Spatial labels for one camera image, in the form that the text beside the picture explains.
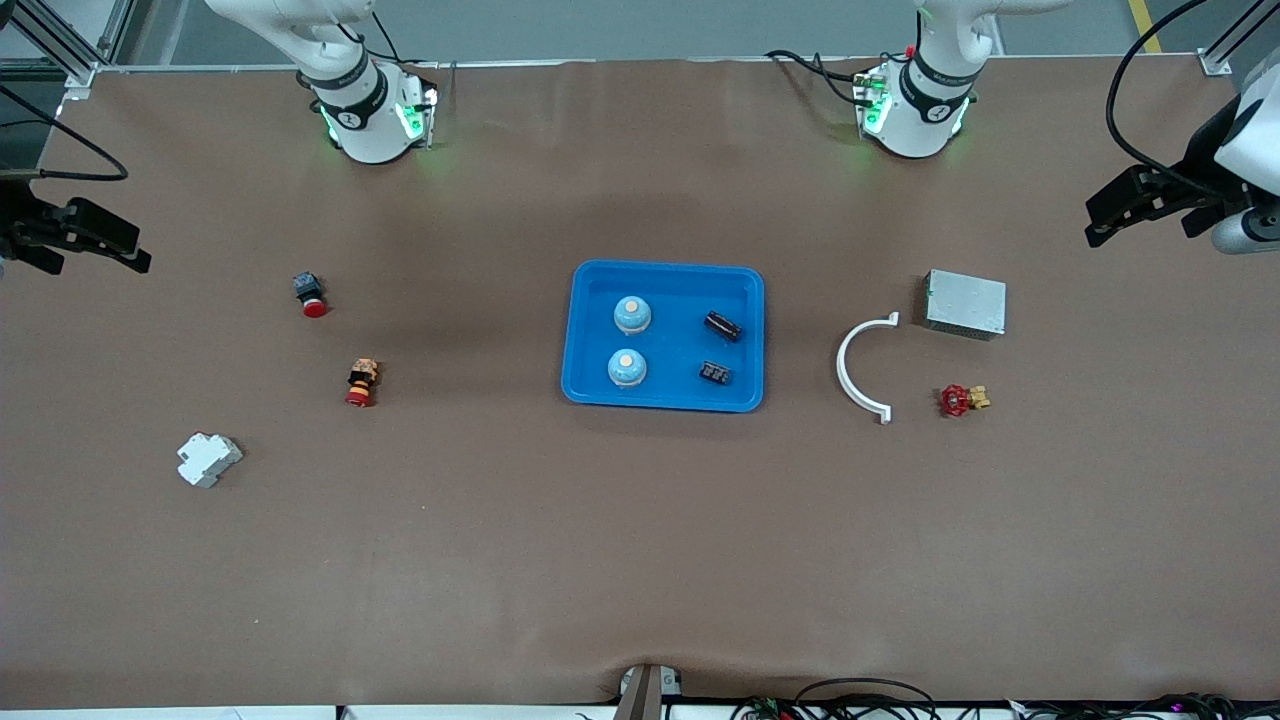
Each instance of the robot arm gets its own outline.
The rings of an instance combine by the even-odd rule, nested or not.
[[[298,65],[320,99],[329,137],[352,159],[388,163],[430,146],[435,87],[393,63],[379,63],[343,24],[367,18],[374,0],[206,0]]]
[[[1229,255],[1280,250],[1280,53],[1245,81],[1244,91],[1210,118],[1172,165],[1213,191],[1204,193],[1158,168],[1133,165],[1100,190],[1085,208],[1084,233],[1098,247],[1143,220],[1190,210],[1187,237],[1212,229],[1213,247]]]
[[[110,258],[134,273],[151,269],[133,223],[83,197],[59,208],[36,197],[26,181],[0,181],[0,261],[22,260],[56,275],[64,258],[55,250]]]
[[[919,14],[915,54],[890,59],[868,73],[855,96],[863,135],[905,158],[927,158],[960,131],[969,91],[995,41],[978,20],[986,15],[1036,14],[1071,0],[913,0]]]

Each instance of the white circuit breaker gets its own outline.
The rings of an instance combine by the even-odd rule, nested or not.
[[[223,436],[196,433],[178,448],[178,474],[197,488],[214,487],[220,475],[233,462],[243,457],[236,443]]]

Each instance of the black cable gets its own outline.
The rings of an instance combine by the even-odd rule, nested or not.
[[[1196,716],[1197,720],[1247,720],[1263,715],[1275,717],[1275,714],[1280,712],[1280,703],[1275,703],[1275,701],[1243,703],[1244,708],[1238,707],[1236,702],[1221,694],[1199,693],[1166,694],[1119,708],[1114,703],[1103,705],[1101,702],[1070,703],[1068,708],[1051,702],[1028,702],[1029,712],[1024,720],[1036,720],[1037,717],[1053,720],[1152,720],[1162,717],[1165,712],[1188,714]]]
[[[387,41],[387,46],[390,47],[392,54],[390,54],[390,56],[387,56],[387,55],[381,55],[381,54],[370,51],[369,53],[370,55],[376,55],[376,56],[379,56],[379,58],[381,58],[384,60],[394,60],[399,65],[412,65],[412,64],[416,64],[416,63],[430,63],[431,61],[431,60],[424,60],[421,58],[410,58],[410,59],[401,58],[399,50],[396,50],[396,44],[392,42],[392,36],[387,32],[387,28],[383,27],[383,20],[378,17],[378,13],[371,13],[371,14],[374,17],[374,23],[378,24],[378,31],[383,33],[383,40]]]
[[[897,717],[897,720],[906,720],[906,717],[904,717],[902,714],[899,712],[896,707],[886,705],[883,707],[878,707],[877,710],[881,710],[882,712],[888,712],[893,717]]]
[[[347,36],[347,40],[355,42],[356,45],[364,45],[365,44],[365,36],[361,35],[361,33],[358,33],[358,32],[356,35],[351,35],[351,31],[347,29],[347,26],[344,26],[342,23],[338,23],[338,29],[340,29],[342,33]]]
[[[1249,15],[1252,15],[1253,12],[1257,10],[1258,8],[1261,8],[1262,4],[1266,3],[1266,1],[1267,0],[1254,0],[1253,6],[1249,8],[1248,10],[1245,10],[1244,14],[1242,14],[1239,18],[1236,18],[1235,22],[1231,23],[1231,27],[1226,28],[1226,32],[1224,32],[1217,40],[1215,40],[1213,45],[1208,46],[1208,50],[1204,51],[1204,55],[1212,55],[1213,51],[1217,50],[1217,46],[1221,45],[1226,40],[1226,36],[1229,36],[1233,32],[1235,32],[1235,28],[1240,27],[1244,23],[1244,20],[1249,19]]]
[[[399,50],[396,50],[396,44],[392,42],[392,36],[387,33],[387,28],[383,27],[383,20],[378,17],[378,13],[371,13],[374,15],[374,23],[378,24],[378,32],[383,33],[383,40],[387,41],[387,46],[392,49],[392,58],[396,58],[397,63],[401,63]]]
[[[915,45],[913,50],[915,53],[920,51],[920,36],[924,33],[924,19],[920,17],[919,10],[915,13]],[[895,63],[905,63],[911,58],[906,53],[881,53],[881,60],[893,60]]]
[[[899,698],[890,697],[890,696],[886,696],[886,694],[879,694],[879,693],[872,693],[872,694],[867,694],[867,693],[850,693],[850,694],[846,694],[846,696],[841,696],[841,697],[838,697],[838,698],[836,698],[836,700],[833,700],[831,702],[835,702],[835,703],[838,703],[838,705],[844,705],[844,706],[849,706],[849,705],[854,705],[854,703],[867,705],[868,710],[860,712],[858,716],[867,715],[867,714],[873,712],[876,710],[881,710],[881,711],[886,711],[886,712],[892,714],[895,717],[899,717],[900,720],[905,720],[905,719],[901,717],[901,715],[897,714],[897,710],[896,710],[896,708],[902,708],[902,710],[906,710],[908,714],[911,715],[911,720],[920,720],[919,715],[915,714],[916,710],[923,710],[923,711],[928,712],[929,714],[929,720],[941,720],[938,717],[938,714],[937,714],[937,706],[933,705],[932,700],[929,701],[928,705],[925,705],[925,703],[920,703],[920,702],[915,702],[915,701],[909,701],[909,700],[899,700]]]
[[[1235,53],[1235,49],[1239,47],[1242,42],[1248,40],[1254,32],[1258,32],[1258,28],[1262,27],[1262,23],[1271,19],[1271,15],[1276,14],[1276,10],[1280,10],[1280,5],[1272,5],[1271,9],[1267,10],[1267,13],[1262,15],[1262,18],[1258,22],[1253,23],[1253,27],[1251,27],[1245,33],[1240,35],[1240,37],[1235,40],[1235,45],[1231,45],[1230,47],[1226,49],[1226,53],[1222,53],[1222,56],[1229,58],[1231,53]]]
[[[790,50],[771,50],[769,53],[765,53],[764,56],[772,58],[774,60],[778,58],[786,58],[788,60],[795,61],[797,65],[809,70],[810,73],[823,74],[822,69],[819,69],[817,65],[810,64],[809,60],[805,60],[804,58],[796,55]],[[838,79],[840,82],[854,82],[854,76],[846,76],[844,73],[826,73],[826,74],[829,74],[832,79]]]
[[[910,685],[908,683],[900,683],[897,680],[886,680],[883,678],[832,678],[829,680],[819,680],[817,683],[810,683],[805,685],[800,692],[796,693],[795,700],[792,700],[791,702],[800,705],[800,698],[803,698],[804,696],[809,694],[815,689],[827,688],[831,685],[888,685],[892,688],[901,688],[904,691],[910,691],[923,697],[925,701],[928,701],[929,706],[937,707],[937,701],[933,700],[933,696],[922,691],[920,688]]]
[[[804,706],[795,705],[786,700],[774,700],[773,702],[778,706],[780,712],[786,712],[792,720],[805,720],[805,716],[810,720],[818,720],[818,717],[809,712],[809,710]]]
[[[835,717],[835,714],[832,714],[829,710],[826,711],[827,712],[826,717],[818,717],[812,710],[809,710],[803,705],[796,705],[791,701],[780,701],[780,706],[781,703],[786,705],[788,712],[791,712],[791,710],[795,710],[795,712],[791,712],[791,716],[795,717],[795,720],[805,720],[805,717],[808,717],[809,720],[832,720]]]
[[[754,700],[755,698],[750,698],[749,697],[749,698],[744,700],[742,702],[737,703],[737,707],[733,708],[733,712],[728,714],[728,720],[737,720],[737,714],[742,712],[742,710],[746,708],[749,705],[751,705],[751,702]]]
[[[44,120],[50,127],[55,127],[55,128],[65,132],[67,135],[72,136],[81,145],[83,145],[84,147],[88,147],[95,154],[97,154],[99,158],[106,160],[108,163],[111,164],[111,167],[115,168],[115,174],[113,174],[113,176],[108,176],[108,174],[104,174],[104,173],[73,173],[73,172],[67,172],[67,170],[46,170],[46,169],[41,168],[38,170],[40,177],[42,177],[42,178],[59,178],[59,179],[95,181],[95,182],[115,182],[115,181],[122,181],[122,179],[129,177],[128,168],[125,168],[110,152],[108,152],[106,150],[102,150],[101,147],[99,147],[90,138],[87,138],[83,135],[73,131],[72,128],[64,126],[61,122],[58,120],[58,118],[50,115],[49,113],[41,110],[40,108],[36,108],[31,102],[27,102],[26,99],[23,99],[17,92],[9,90],[4,85],[0,85],[0,94],[3,94],[9,100],[13,100],[14,102],[22,105],[23,108],[27,109],[27,111],[29,111],[31,114],[36,115],[37,118],[40,118],[41,120]]]
[[[31,118],[29,120],[13,120],[12,123],[0,123],[0,128],[12,128],[14,126],[29,126],[29,124],[41,124],[49,127],[49,123],[46,123],[45,120]]]
[[[1188,0],[1187,3],[1183,3],[1174,12],[1171,12],[1167,15],[1165,15],[1164,18],[1160,18],[1158,20],[1156,20],[1156,23],[1152,24],[1147,29],[1147,32],[1142,33],[1142,37],[1139,37],[1133,44],[1133,46],[1129,47],[1129,51],[1125,53],[1124,58],[1120,59],[1120,64],[1116,65],[1115,76],[1111,77],[1111,88],[1107,91],[1106,117],[1107,117],[1107,132],[1111,133],[1111,140],[1114,140],[1115,143],[1119,145],[1121,150],[1124,150],[1125,152],[1128,152],[1130,158],[1133,158],[1135,160],[1139,160],[1142,163],[1146,163],[1147,165],[1151,165],[1153,169],[1158,170],[1160,173],[1162,173],[1165,176],[1169,176],[1171,179],[1175,179],[1175,181],[1185,184],[1187,187],[1189,187],[1189,188],[1192,188],[1192,190],[1194,190],[1194,191],[1197,191],[1197,192],[1199,192],[1199,193],[1202,193],[1202,195],[1204,195],[1207,197],[1212,197],[1212,199],[1216,199],[1216,200],[1222,200],[1224,196],[1222,196],[1221,192],[1219,192],[1216,190],[1212,190],[1212,188],[1210,188],[1207,186],[1203,186],[1203,184],[1201,184],[1201,183],[1198,183],[1198,182],[1196,182],[1196,181],[1193,181],[1193,179],[1183,176],[1181,173],[1174,170],[1172,168],[1170,168],[1170,167],[1167,167],[1167,165],[1157,161],[1157,160],[1155,160],[1153,158],[1151,158],[1146,152],[1142,152],[1140,150],[1138,150],[1137,147],[1134,147],[1133,143],[1130,143],[1128,140],[1125,140],[1125,137],[1123,135],[1120,135],[1120,128],[1116,127],[1116,118],[1115,118],[1116,94],[1120,91],[1120,81],[1124,79],[1124,73],[1129,68],[1129,63],[1132,63],[1133,59],[1134,59],[1134,56],[1138,55],[1138,50],[1140,50],[1142,46],[1148,40],[1151,40],[1152,36],[1155,36],[1157,32],[1160,32],[1161,29],[1164,29],[1165,26],[1167,26],[1169,23],[1174,22],[1175,19],[1183,17],[1184,14],[1189,13],[1190,10],[1194,10],[1196,8],[1203,5],[1208,0]]]
[[[829,87],[831,91],[836,94],[836,97],[840,97],[845,102],[849,102],[850,105],[854,105],[856,108],[872,106],[872,102],[869,100],[861,100],[854,97],[852,95],[845,95],[844,92],[841,92],[840,88],[836,87],[836,83],[832,82],[831,73],[827,72],[827,65],[822,64],[822,55],[819,55],[818,53],[813,54],[813,64],[818,65],[818,70],[822,73],[822,78],[827,81],[827,87]]]

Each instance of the light blue round object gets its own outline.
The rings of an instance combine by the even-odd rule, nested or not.
[[[635,350],[620,350],[609,357],[609,379],[618,387],[635,387],[644,382],[649,364]]]
[[[628,295],[613,307],[613,324],[626,334],[643,333],[653,320],[653,311],[643,299]]]

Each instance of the blue tray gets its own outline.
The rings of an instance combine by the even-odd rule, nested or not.
[[[649,302],[653,322],[626,336],[613,306],[628,295]],[[716,310],[742,327],[728,342],[703,324]],[[609,379],[614,351],[644,355],[649,374],[636,387]],[[730,368],[730,384],[699,377],[703,360]],[[588,260],[573,273],[561,389],[573,402],[749,413],[764,400],[764,279],[750,268]]]

